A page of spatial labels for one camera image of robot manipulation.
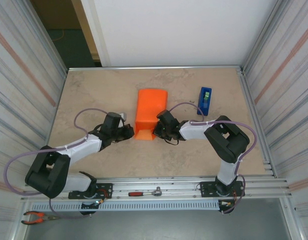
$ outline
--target beige tabletop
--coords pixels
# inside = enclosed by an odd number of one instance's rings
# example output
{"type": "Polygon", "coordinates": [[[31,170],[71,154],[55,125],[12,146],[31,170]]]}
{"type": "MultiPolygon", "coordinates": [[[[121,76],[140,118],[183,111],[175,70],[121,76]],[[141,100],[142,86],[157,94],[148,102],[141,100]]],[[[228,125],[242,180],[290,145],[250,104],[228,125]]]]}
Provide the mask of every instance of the beige tabletop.
{"type": "MultiPolygon", "coordinates": [[[[185,101],[197,104],[201,87],[212,88],[209,115],[205,120],[215,120],[220,115],[226,115],[233,121],[252,126],[234,68],[69,71],[49,145],[61,146],[83,137],[84,134],[73,126],[75,115],[82,109],[126,112],[126,123],[133,126],[138,90],[167,90],[167,109],[170,109],[185,101]]],[[[179,106],[172,114],[179,121],[201,120],[202,117],[190,105],[179,106]]],[[[90,131],[103,123],[104,117],[105,114],[101,112],[87,111],[78,118],[77,123],[90,131]]],[[[243,131],[252,143],[252,133],[247,129],[243,131]]],[[[173,146],[159,138],[153,141],[132,138],[87,156],[75,163],[70,172],[84,171],[97,178],[215,176],[219,167],[220,159],[207,140],[181,141],[179,145],[173,146]]],[[[244,158],[239,173],[265,173],[258,145],[244,158]]]]}

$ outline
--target metal bracket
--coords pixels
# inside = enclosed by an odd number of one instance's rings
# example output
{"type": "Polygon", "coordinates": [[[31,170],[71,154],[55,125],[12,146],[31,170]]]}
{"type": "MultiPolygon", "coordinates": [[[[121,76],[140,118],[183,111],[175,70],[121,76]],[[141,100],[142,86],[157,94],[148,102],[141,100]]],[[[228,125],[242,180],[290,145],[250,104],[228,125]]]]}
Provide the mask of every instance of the metal bracket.
{"type": "Polygon", "coordinates": [[[236,181],[232,186],[230,192],[227,195],[221,195],[216,189],[215,181],[203,181],[200,183],[200,192],[202,198],[214,198],[214,197],[234,197],[233,193],[236,192],[236,196],[241,196],[243,193],[243,182],[236,181]]]}
{"type": "Polygon", "coordinates": [[[84,193],[81,191],[72,191],[68,194],[68,199],[102,199],[105,198],[111,199],[113,194],[113,184],[112,183],[97,183],[96,184],[96,193],[92,197],[84,196],[84,193]]]}

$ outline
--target robotic arm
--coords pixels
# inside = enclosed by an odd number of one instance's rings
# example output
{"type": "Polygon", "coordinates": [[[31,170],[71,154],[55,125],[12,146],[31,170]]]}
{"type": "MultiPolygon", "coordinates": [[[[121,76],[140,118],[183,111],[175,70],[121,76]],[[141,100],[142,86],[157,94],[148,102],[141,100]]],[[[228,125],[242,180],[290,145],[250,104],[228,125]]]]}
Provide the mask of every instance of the robotic arm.
{"type": "Polygon", "coordinates": [[[93,196],[96,192],[96,180],[85,173],[68,174],[68,169],[75,162],[87,155],[99,152],[111,145],[134,136],[130,124],[124,124],[125,114],[109,112],[103,124],[94,128],[86,137],[47,153],[39,153],[30,167],[25,183],[49,198],[58,196],[61,192],[79,191],[85,196],[93,196]]]}
{"type": "MultiPolygon", "coordinates": [[[[219,195],[226,196],[237,180],[237,165],[239,157],[246,151],[250,140],[235,124],[208,122],[178,122],[168,110],[157,115],[158,122],[154,135],[165,141],[174,139],[185,141],[190,139],[207,139],[221,158],[221,166],[216,177],[216,189],[219,195]]],[[[220,116],[216,121],[230,121],[226,116],[220,116]]]]}

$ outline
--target corrugated metal wall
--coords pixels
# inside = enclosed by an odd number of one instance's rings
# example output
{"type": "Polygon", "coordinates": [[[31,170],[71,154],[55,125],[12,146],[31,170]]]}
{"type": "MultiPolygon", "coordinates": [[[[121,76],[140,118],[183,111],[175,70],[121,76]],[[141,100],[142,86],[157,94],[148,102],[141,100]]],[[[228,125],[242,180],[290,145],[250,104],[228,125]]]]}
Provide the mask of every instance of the corrugated metal wall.
{"type": "Polygon", "coordinates": [[[290,1],[246,72],[277,174],[308,237],[308,0],[290,1]]]}
{"type": "MultiPolygon", "coordinates": [[[[14,155],[46,142],[66,69],[26,0],[0,0],[0,239],[10,235],[19,196],[3,183],[14,155]]],[[[11,165],[8,178],[21,188],[33,157],[11,165]]]]}

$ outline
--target orange plastic object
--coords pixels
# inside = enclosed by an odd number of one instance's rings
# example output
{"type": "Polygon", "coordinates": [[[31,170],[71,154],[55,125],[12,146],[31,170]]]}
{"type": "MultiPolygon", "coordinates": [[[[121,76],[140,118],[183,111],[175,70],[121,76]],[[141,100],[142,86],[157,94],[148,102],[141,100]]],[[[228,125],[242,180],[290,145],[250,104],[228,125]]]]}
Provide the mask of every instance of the orange plastic object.
{"type": "Polygon", "coordinates": [[[162,89],[141,89],[138,91],[135,138],[153,140],[157,115],[166,109],[168,93],[162,89]]]}

